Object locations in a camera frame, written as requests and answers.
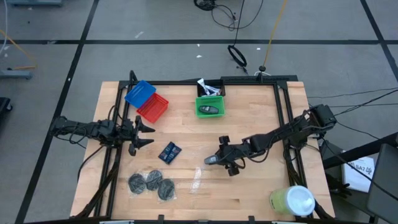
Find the red basket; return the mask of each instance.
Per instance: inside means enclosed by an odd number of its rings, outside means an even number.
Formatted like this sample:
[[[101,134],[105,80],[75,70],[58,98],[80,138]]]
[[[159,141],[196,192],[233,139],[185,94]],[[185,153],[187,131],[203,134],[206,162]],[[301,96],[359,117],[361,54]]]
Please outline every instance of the red basket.
[[[167,109],[169,102],[154,93],[150,98],[137,110],[141,116],[145,117],[149,122],[155,123],[163,112]]]

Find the wooden table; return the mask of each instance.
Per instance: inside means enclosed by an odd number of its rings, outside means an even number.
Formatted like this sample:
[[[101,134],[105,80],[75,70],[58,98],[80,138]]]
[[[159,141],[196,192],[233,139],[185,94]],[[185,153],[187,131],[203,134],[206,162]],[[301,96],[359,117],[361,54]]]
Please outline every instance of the wooden table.
[[[95,121],[107,117],[114,105],[117,86],[118,82],[103,82]],[[302,82],[288,82],[288,86],[293,114],[301,115],[308,109],[304,85]],[[138,150],[135,157],[128,153],[129,142],[124,143],[112,219],[156,220],[159,214],[165,215],[166,220],[247,220],[249,215],[254,215],[256,220],[294,219],[290,215],[274,213],[269,204],[273,190],[289,186],[281,142],[273,145],[265,162],[246,161],[246,168],[234,177],[230,177],[223,166],[203,163],[204,158],[218,150],[220,136],[229,135],[231,144],[238,144],[242,138],[268,133],[279,127],[271,86],[225,86],[226,115],[212,119],[196,117],[195,85],[155,87],[158,94],[169,100],[169,108],[155,124],[143,119],[144,124],[156,132],[140,134],[140,138],[155,139],[154,143]],[[287,121],[282,91],[280,95]],[[131,107],[129,118],[134,120],[135,115],[136,109]],[[157,156],[170,141],[181,147],[182,152],[171,165],[167,165]],[[315,140],[308,143],[317,147]],[[85,157],[98,147],[97,141],[89,140]],[[301,153],[308,188],[326,212],[334,216],[320,153],[311,147],[306,147]],[[97,191],[104,155],[105,150],[84,166],[71,215],[80,212]],[[200,186],[192,191],[195,171],[201,168]],[[157,192],[148,190],[136,197],[131,196],[128,178],[135,172],[149,173],[154,169],[161,170],[165,178],[174,180],[177,199],[159,203]],[[107,202],[108,192],[104,194],[101,214],[105,214]]]

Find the blue basket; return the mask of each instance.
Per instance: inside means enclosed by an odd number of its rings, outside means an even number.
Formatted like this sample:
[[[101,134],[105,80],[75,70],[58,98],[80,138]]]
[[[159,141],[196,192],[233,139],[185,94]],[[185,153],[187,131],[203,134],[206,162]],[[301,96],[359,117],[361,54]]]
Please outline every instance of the blue basket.
[[[136,108],[140,108],[155,92],[154,86],[141,80],[124,99]]]

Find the green plastic bin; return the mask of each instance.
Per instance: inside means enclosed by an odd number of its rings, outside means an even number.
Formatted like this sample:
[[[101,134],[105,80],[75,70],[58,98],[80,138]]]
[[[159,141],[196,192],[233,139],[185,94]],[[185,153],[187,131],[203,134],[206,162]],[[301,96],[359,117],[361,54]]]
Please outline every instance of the green plastic bin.
[[[197,97],[195,100],[198,118],[217,118],[225,115],[224,98],[222,96]],[[199,111],[200,106],[214,106],[218,108],[218,114],[205,114]]]

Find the plastic cup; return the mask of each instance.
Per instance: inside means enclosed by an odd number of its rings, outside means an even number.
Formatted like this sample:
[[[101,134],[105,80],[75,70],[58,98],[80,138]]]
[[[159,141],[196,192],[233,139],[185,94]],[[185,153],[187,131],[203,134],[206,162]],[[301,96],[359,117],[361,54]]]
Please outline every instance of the plastic cup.
[[[315,208],[311,191],[302,186],[275,190],[271,193],[269,202],[275,212],[286,215],[306,216]]]

